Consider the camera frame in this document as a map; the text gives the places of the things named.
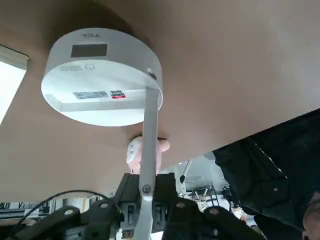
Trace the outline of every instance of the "white light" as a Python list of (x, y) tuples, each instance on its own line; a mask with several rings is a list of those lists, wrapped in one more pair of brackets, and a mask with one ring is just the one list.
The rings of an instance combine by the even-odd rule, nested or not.
[(0, 123), (4, 119), (26, 70), (0, 61)]

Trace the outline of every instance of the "screw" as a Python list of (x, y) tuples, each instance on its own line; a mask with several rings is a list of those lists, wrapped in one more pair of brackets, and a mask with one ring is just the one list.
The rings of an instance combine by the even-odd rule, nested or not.
[(210, 213), (211, 213), (212, 215), (217, 215), (217, 214), (219, 213), (219, 210), (218, 210), (218, 209), (215, 209), (215, 208), (212, 208), (212, 209), (210, 209)]
[(64, 212), (64, 215), (70, 215), (72, 214), (74, 211), (72, 209), (68, 209)]
[(150, 185), (146, 184), (146, 185), (144, 185), (142, 187), (142, 192), (144, 192), (145, 194), (150, 193), (150, 191), (151, 191), (151, 186)]
[(214, 235), (214, 236), (218, 236), (218, 234), (219, 234), (218, 229), (214, 229), (214, 230), (213, 230), (213, 235)]
[(176, 204), (176, 207), (179, 208), (179, 209), (183, 209), (186, 205), (183, 203), (183, 202), (178, 202)]
[(100, 208), (105, 209), (106, 207), (108, 207), (108, 203), (101, 203)]

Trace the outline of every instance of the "red label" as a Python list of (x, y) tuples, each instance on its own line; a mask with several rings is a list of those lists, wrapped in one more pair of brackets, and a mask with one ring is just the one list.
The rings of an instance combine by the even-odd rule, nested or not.
[(123, 95), (120, 95), (120, 96), (112, 96), (113, 99), (124, 99), (126, 96), (123, 94)]

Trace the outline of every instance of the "projector display screen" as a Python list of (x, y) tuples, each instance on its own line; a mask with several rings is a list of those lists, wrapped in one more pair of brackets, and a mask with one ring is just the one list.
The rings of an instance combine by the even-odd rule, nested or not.
[(73, 45), (71, 58), (105, 57), (107, 56), (107, 48), (107, 44)]

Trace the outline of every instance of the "tcl logo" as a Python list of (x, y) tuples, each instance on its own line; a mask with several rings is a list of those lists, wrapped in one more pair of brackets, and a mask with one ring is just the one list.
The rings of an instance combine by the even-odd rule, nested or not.
[(100, 38), (99, 33), (81, 34), (84, 38)]

